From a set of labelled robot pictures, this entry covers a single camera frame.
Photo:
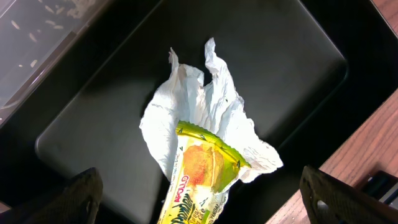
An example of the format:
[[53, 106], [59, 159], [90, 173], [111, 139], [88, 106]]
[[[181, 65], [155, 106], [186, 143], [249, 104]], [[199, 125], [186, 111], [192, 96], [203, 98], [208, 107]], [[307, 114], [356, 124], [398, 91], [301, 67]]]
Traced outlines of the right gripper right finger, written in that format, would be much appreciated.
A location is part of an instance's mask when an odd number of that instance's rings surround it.
[[397, 223], [397, 210], [310, 166], [300, 192], [310, 223]]

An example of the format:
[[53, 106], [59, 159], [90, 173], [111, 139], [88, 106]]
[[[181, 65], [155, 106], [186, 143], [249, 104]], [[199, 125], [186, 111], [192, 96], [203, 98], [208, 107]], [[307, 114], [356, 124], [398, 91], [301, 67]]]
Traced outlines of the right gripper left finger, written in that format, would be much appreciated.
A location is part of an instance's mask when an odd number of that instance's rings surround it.
[[103, 181], [92, 167], [63, 185], [1, 214], [1, 224], [94, 224]]

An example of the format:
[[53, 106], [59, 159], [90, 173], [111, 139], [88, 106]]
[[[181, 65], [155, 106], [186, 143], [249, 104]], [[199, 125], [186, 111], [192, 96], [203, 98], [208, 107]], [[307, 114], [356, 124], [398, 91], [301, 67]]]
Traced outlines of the green yellow snack wrapper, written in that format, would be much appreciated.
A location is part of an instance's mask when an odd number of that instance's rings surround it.
[[176, 127], [177, 152], [158, 222], [214, 223], [229, 188], [251, 165], [208, 130], [186, 121]]

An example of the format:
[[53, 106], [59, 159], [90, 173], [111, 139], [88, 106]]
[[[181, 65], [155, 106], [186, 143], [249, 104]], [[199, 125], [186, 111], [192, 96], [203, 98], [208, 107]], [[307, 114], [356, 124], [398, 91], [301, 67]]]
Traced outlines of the white napkin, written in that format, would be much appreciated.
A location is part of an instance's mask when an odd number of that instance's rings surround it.
[[175, 128], [179, 121], [205, 128], [235, 148], [251, 165], [239, 176], [244, 183], [283, 166], [275, 148], [255, 133], [254, 122], [244, 111], [244, 100], [215, 46], [214, 39], [205, 44], [205, 67], [212, 76], [209, 84], [204, 83], [201, 70], [179, 63], [177, 54], [171, 50], [169, 79], [158, 87], [144, 110], [139, 125], [142, 136], [168, 179], [177, 151]]

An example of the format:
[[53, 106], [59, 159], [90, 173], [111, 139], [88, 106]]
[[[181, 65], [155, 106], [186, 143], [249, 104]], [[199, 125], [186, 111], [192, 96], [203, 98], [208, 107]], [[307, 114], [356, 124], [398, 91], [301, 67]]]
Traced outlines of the rice food waste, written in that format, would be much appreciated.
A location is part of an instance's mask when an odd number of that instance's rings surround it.
[[1, 68], [26, 67], [48, 57], [104, 3], [97, 0], [10, 1], [1, 11]]

